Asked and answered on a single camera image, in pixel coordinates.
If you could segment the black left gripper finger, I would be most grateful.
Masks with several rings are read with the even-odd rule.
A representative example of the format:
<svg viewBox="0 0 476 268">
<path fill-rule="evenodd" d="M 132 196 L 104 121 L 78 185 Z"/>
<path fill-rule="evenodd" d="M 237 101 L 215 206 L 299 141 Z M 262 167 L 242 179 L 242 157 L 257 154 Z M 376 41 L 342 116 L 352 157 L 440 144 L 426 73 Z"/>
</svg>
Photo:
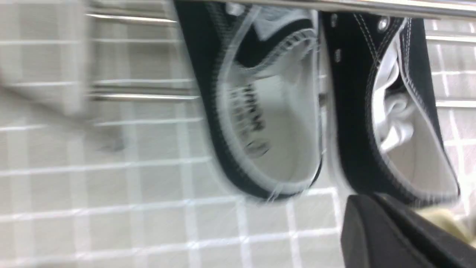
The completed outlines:
<svg viewBox="0 0 476 268">
<path fill-rule="evenodd" d="M 475 234 L 448 209 L 410 208 L 384 194 L 347 197 L 346 268 L 474 268 Z"/>
</svg>

